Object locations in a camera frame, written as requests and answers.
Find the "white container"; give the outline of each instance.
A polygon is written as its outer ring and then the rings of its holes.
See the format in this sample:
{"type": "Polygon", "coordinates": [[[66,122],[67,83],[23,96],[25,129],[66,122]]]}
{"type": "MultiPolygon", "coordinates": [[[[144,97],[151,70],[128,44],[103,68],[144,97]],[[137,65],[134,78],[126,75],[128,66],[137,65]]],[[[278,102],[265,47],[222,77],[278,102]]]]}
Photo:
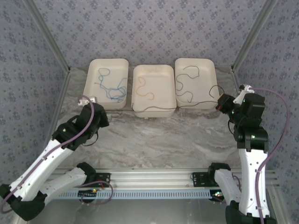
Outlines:
{"type": "Polygon", "coordinates": [[[209,59],[179,58],[175,62],[178,107],[212,109],[219,91],[214,63],[209,59]]]}
{"type": "Polygon", "coordinates": [[[128,61],[122,58],[93,60],[83,94],[96,97],[106,110],[123,108],[127,102],[128,67],[128,61]]]}
{"type": "Polygon", "coordinates": [[[140,118],[165,118],[177,107],[173,68],[138,65],[133,73],[132,108],[140,118]]]}

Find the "cord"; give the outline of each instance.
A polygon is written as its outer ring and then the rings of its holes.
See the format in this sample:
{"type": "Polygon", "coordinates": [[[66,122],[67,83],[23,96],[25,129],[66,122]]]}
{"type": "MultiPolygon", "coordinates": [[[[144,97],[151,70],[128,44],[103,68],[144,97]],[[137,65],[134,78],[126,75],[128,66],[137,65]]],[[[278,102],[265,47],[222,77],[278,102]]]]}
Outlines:
{"type": "Polygon", "coordinates": [[[89,144],[89,145],[83,145],[83,146],[92,146],[94,143],[96,143],[96,141],[99,139],[99,133],[98,132],[96,132],[96,135],[97,135],[97,139],[93,142],[93,143],[91,143],[91,144],[89,144]]]}
{"type": "Polygon", "coordinates": [[[237,131],[239,130],[240,125],[242,124],[243,120],[247,118],[247,117],[242,117],[241,120],[239,120],[238,124],[237,124],[237,131]]]}
{"type": "Polygon", "coordinates": [[[102,183],[102,184],[104,183],[104,184],[107,184],[107,185],[110,187],[110,189],[111,189],[111,194],[110,194],[109,198],[108,198],[107,200],[103,201],[103,202],[100,202],[100,203],[92,203],[92,204],[91,204],[91,203],[85,203],[85,202],[83,202],[83,198],[84,198],[84,196],[86,195],[86,194],[83,194],[82,197],[81,197],[81,199],[80,199],[80,201],[82,202],[82,204],[92,205],[92,206],[94,206],[94,205],[104,205],[104,204],[107,204],[108,202],[111,201],[112,196],[113,196],[113,187],[112,187],[112,185],[111,185],[110,183],[108,183],[108,182],[106,182],[106,181],[94,181],[94,182],[90,182],[90,183],[85,183],[85,184],[81,184],[81,185],[79,185],[79,186],[76,186],[76,188],[87,187],[87,186],[89,186],[89,185],[97,184],[97,183],[102,183]]]}
{"type": "Polygon", "coordinates": [[[75,139],[77,139],[78,137],[80,137],[87,129],[88,127],[90,126],[91,122],[93,121],[93,117],[94,117],[94,107],[93,107],[93,103],[91,102],[91,100],[86,97],[86,96],[82,96],[82,98],[85,98],[88,100],[90,106],[91,106],[91,110],[92,110],[92,113],[91,113],[91,116],[90,116],[90,119],[89,121],[87,122],[86,126],[78,133],[76,134],[74,137],[72,137],[71,139],[55,146],[54,148],[52,148],[39,162],[37,162],[37,164],[26,174],[26,176],[21,180],[21,182],[17,185],[17,187],[15,189],[13,189],[4,199],[3,201],[1,202],[1,205],[0,205],[0,213],[2,214],[7,214],[9,212],[12,211],[12,209],[10,210],[7,210],[7,211],[4,211],[3,210],[3,207],[4,207],[4,204],[5,202],[11,197],[11,195],[13,195],[18,188],[21,188],[23,183],[31,176],[31,174],[39,167],[39,165],[48,158],[48,156],[53,153],[56,149],[62,147],[62,146],[65,146],[67,144],[69,144],[70,142],[74,141],[75,139]]]}
{"type": "Polygon", "coordinates": [[[177,107],[171,107],[171,108],[163,108],[163,107],[158,107],[158,106],[149,106],[149,107],[145,108],[143,111],[135,111],[135,110],[133,109],[134,104],[132,104],[132,110],[133,110],[135,113],[142,113],[142,112],[145,112],[147,109],[150,109],[150,108],[157,108],[157,109],[162,109],[162,110],[173,110],[173,109],[182,108],[182,107],[187,107],[187,106],[197,106],[198,104],[207,103],[207,102],[217,103],[217,102],[215,102],[215,101],[207,100],[207,101],[198,102],[198,103],[196,103],[196,104],[194,104],[194,105],[177,106],[177,107]]]}
{"type": "Polygon", "coordinates": [[[232,130],[230,129],[229,123],[231,123],[231,122],[230,122],[230,119],[228,120],[228,129],[229,129],[229,132],[231,132],[232,135],[234,135],[234,133],[233,133],[232,130]]]}
{"type": "Polygon", "coordinates": [[[225,93],[224,89],[223,89],[221,86],[219,86],[219,85],[213,85],[213,86],[210,88],[210,91],[209,91],[209,95],[210,95],[210,97],[212,97],[212,98],[215,98],[215,97],[213,97],[213,96],[211,95],[211,90],[212,90],[213,87],[215,87],[215,86],[218,86],[218,87],[223,91],[223,94],[225,93]]]}
{"type": "Polygon", "coordinates": [[[268,92],[271,92],[271,93],[274,93],[275,95],[277,95],[279,98],[282,99],[283,103],[285,104],[285,107],[286,107],[286,121],[285,121],[285,127],[282,131],[282,134],[278,140],[278,143],[276,144],[276,146],[274,147],[274,149],[272,150],[272,152],[268,155],[268,157],[261,163],[261,165],[259,166],[259,168],[257,169],[256,171],[256,185],[255,185],[255,188],[256,188],[256,202],[257,202],[257,208],[258,208],[258,213],[260,215],[260,219],[261,219],[261,224],[264,224],[264,220],[263,220],[263,211],[261,209],[261,199],[260,199],[260,196],[259,196],[259,189],[258,189],[258,183],[259,183],[259,177],[260,177],[260,172],[262,171],[263,167],[266,165],[266,163],[273,157],[273,155],[276,153],[280,143],[282,142],[284,136],[285,136],[285,133],[286,133],[286,130],[289,126],[289,121],[290,121],[290,109],[289,109],[289,106],[288,106],[288,103],[287,101],[285,100],[285,98],[280,95],[278,92],[275,92],[273,90],[269,90],[269,89],[264,89],[264,88],[250,88],[251,90],[262,90],[262,91],[268,91],[268,92]]]}
{"type": "Polygon", "coordinates": [[[110,69],[108,69],[108,68],[99,68],[99,74],[100,74],[99,75],[99,81],[100,81],[100,83],[94,83],[94,84],[100,85],[100,88],[103,89],[103,90],[105,90],[106,97],[108,99],[115,99],[115,100],[117,100],[118,103],[122,102],[124,100],[123,98],[126,96],[127,88],[126,88],[126,86],[120,87],[120,85],[121,85],[122,81],[124,79],[127,79],[127,78],[122,78],[121,81],[120,81],[120,83],[117,85],[117,88],[107,88],[102,83],[103,83],[104,77],[110,75],[110,69]],[[107,70],[108,74],[103,75],[100,70],[107,70]],[[119,91],[121,93],[121,95],[119,95],[119,96],[111,96],[111,93],[110,93],[111,91],[119,91]]]}
{"type": "MultiPolygon", "coordinates": [[[[189,66],[183,68],[183,70],[185,70],[186,68],[189,68],[189,67],[196,67],[196,68],[198,69],[198,75],[195,76],[195,77],[191,77],[191,76],[189,76],[188,74],[183,73],[183,74],[179,74],[178,76],[176,76],[176,81],[177,81],[178,83],[181,83],[181,85],[182,85],[182,88],[181,88],[180,90],[176,89],[176,91],[181,91],[181,90],[183,89],[183,87],[184,87],[184,84],[183,84],[182,82],[178,81],[178,77],[179,77],[179,76],[185,75],[185,76],[188,76],[188,77],[191,78],[191,79],[195,79],[195,78],[199,77],[199,67],[197,67],[197,66],[195,66],[195,65],[189,65],[189,66]]],[[[190,101],[187,100],[188,103],[191,103],[191,102],[192,102],[192,99],[193,99],[193,93],[192,93],[192,92],[190,92],[190,91],[186,91],[186,92],[184,92],[184,93],[181,94],[181,95],[178,95],[177,93],[176,93],[176,95],[177,95],[178,97],[181,97],[181,96],[183,96],[185,93],[190,93],[190,94],[192,95],[192,96],[191,96],[191,100],[190,100],[190,101]]]]}
{"type": "Polygon", "coordinates": [[[240,179],[236,176],[236,175],[233,175],[232,174],[232,176],[233,176],[233,178],[235,178],[235,179],[237,179],[237,181],[238,181],[238,188],[239,188],[239,190],[241,191],[241,181],[240,181],[240,179]]]}
{"type": "Polygon", "coordinates": [[[142,94],[139,94],[139,93],[138,93],[139,88],[144,87],[144,86],[146,85],[146,81],[145,81],[145,79],[144,79],[143,77],[138,77],[138,81],[141,83],[140,78],[142,78],[142,79],[144,80],[144,85],[140,85],[140,86],[137,88],[137,90],[136,90],[136,94],[139,95],[139,96],[142,96],[142,97],[145,97],[145,96],[147,96],[147,95],[149,95],[149,94],[152,94],[153,98],[152,98],[152,99],[149,99],[149,100],[153,100],[153,99],[155,98],[155,94],[152,93],[152,92],[148,92],[148,93],[145,94],[145,95],[142,95],[142,94]]]}

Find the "marble surface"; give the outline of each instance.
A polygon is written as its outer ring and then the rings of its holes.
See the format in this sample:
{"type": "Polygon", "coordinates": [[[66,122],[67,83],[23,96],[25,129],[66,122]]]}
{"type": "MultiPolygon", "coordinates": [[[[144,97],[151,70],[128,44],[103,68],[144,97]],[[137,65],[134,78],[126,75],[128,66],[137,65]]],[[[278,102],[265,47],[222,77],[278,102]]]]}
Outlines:
{"type": "MultiPolygon", "coordinates": [[[[132,72],[130,68],[126,110],[131,110],[132,72]]],[[[226,93],[236,95],[229,72],[217,69],[216,76],[226,93]]],[[[87,69],[71,68],[58,125],[80,113],[77,99],[86,77],[87,69]]],[[[110,126],[99,130],[98,141],[80,146],[60,167],[74,167],[83,161],[94,168],[207,168],[212,162],[241,167],[228,117],[215,109],[177,109],[171,118],[142,119],[132,111],[107,111],[107,116],[110,126]]]]}

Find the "patterned wallpaper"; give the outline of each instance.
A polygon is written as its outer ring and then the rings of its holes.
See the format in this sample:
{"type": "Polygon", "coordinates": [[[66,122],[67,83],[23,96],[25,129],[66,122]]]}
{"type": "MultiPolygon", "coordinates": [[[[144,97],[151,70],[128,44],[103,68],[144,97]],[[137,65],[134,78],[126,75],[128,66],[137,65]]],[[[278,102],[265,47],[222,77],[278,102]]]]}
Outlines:
{"type": "Polygon", "coordinates": [[[42,151],[64,72],[19,0],[0,1],[0,184],[42,151]]]}
{"type": "MultiPolygon", "coordinates": [[[[291,120],[286,138],[268,167],[276,169],[292,219],[299,223],[299,2],[282,0],[275,6],[238,75],[243,83],[273,89],[290,105],[291,120]]],[[[270,145],[277,143],[285,122],[285,106],[280,99],[266,96],[264,127],[270,145]]]]}
{"type": "Polygon", "coordinates": [[[70,66],[95,58],[231,65],[264,0],[35,0],[70,66]]]}

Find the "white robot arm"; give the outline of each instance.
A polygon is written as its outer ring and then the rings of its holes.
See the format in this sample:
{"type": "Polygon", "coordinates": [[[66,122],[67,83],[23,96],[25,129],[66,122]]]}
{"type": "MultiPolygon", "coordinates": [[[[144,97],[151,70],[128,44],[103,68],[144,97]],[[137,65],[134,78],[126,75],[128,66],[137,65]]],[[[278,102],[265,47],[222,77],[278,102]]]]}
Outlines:
{"type": "Polygon", "coordinates": [[[242,165],[242,192],[235,184],[227,164],[212,163],[209,176],[222,190],[228,204],[226,221],[228,224],[260,223],[259,209],[264,222],[276,224],[270,217],[266,199],[265,167],[260,172],[258,192],[261,201],[257,203],[256,174],[260,164],[268,156],[268,134],[260,126],[265,107],[264,97],[255,94],[249,85],[240,86],[237,98],[222,94],[217,110],[229,116],[234,123],[234,139],[237,142],[242,165]]]}
{"type": "Polygon", "coordinates": [[[108,125],[105,110],[101,105],[85,105],[80,115],[58,127],[47,147],[25,173],[10,185],[0,186],[0,196],[4,198],[1,209],[3,210],[4,203],[8,202],[16,214],[28,221],[35,218],[47,203],[66,190],[95,181],[95,170],[83,162],[63,176],[45,182],[56,167],[79,145],[97,134],[100,127],[108,125]]]}

